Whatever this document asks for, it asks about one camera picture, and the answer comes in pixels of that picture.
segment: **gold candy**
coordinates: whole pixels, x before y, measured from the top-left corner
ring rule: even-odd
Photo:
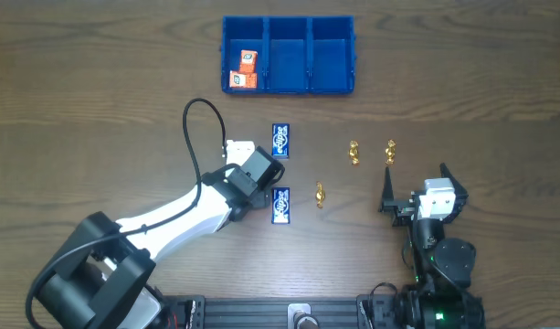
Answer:
[[[357,141],[351,141],[349,159],[351,159],[353,165],[359,165],[359,143]]]
[[[324,189],[322,188],[322,183],[321,182],[316,182],[316,186],[318,187],[318,190],[316,191],[316,206],[318,208],[322,209],[322,202],[326,198],[326,193],[324,192]]]
[[[396,157],[396,141],[394,140],[389,140],[387,141],[387,147],[386,148],[386,155],[387,155],[387,161],[386,164],[388,165],[392,165],[394,162],[394,157]]]

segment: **wood grain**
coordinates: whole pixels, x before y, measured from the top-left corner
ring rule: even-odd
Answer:
[[[220,91],[223,15],[355,15],[348,97]],[[386,140],[398,196],[446,162],[470,192],[447,235],[478,249],[489,328],[560,326],[560,0],[0,1],[0,328],[26,328],[29,284],[74,226],[185,194],[181,110],[221,110],[228,136],[270,147],[291,123],[290,226],[250,213],[159,264],[169,294],[355,296],[411,282],[405,231],[377,213]],[[219,128],[190,115],[201,169]],[[360,144],[351,167],[348,143]],[[315,181],[326,189],[316,208]],[[38,308],[38,318],[54,327]]]

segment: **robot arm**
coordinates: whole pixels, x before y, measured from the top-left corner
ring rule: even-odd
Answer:
[[[37,299],[67,329],[165,327],[158,316],[164,301],[146,286],[156,262],[191,239],[241,220],[250,209],[268,206],[270,187],[283,171],[282,164],[253,142],[227,141],[227,165],[203,175],[200,198],[183,216],[74,252],[92,241],[150,227],[179,214],[195,201],[197,186],[138,217],[113,222],[100,212],[85,218],[49,264],[68,252],[74,254],[53,267],[37,290]]]

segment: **orange candy package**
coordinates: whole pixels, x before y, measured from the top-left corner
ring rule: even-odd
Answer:
[[[239,72],[253,73],[255,72],[255,63],[258,60],[258,52],[253,50],[241,50],[241,62],[239,63]]]
[[[229,86],[231,88],[256,89],[258,87],[258,74],[231,71],[229,74]]]

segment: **blue tray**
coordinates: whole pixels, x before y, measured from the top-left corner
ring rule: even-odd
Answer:
[[[225,16],[221,87],[232,94],[345,94],[354,89],[352,16]],[[229,87],[241,50],[258,52],[256,89]]]

